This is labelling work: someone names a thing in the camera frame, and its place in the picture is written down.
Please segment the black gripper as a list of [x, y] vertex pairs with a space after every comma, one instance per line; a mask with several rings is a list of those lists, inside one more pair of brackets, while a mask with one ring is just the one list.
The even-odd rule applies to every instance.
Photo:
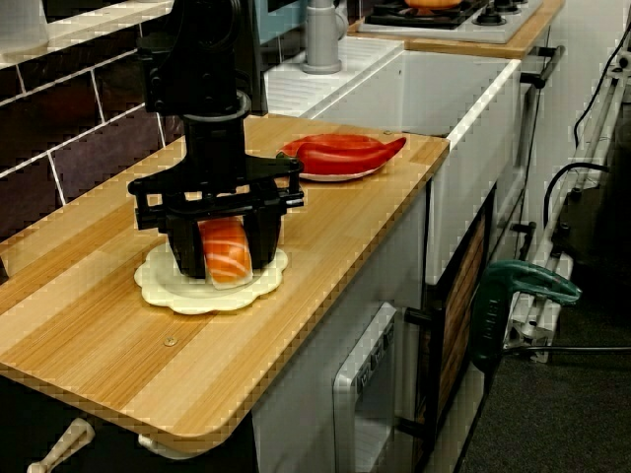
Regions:
[[141, 230], [167, 235], [179, 272], [206, 278], [200, 230], [195, 221], [244, 215], [252, 268], [275, 256], [282, 216], [304, 205], [295, 158], [259, 158], [245, 152], [245, 119], [184, 115], [185, 156], [169, 169], [128, 185], [136, 198]]

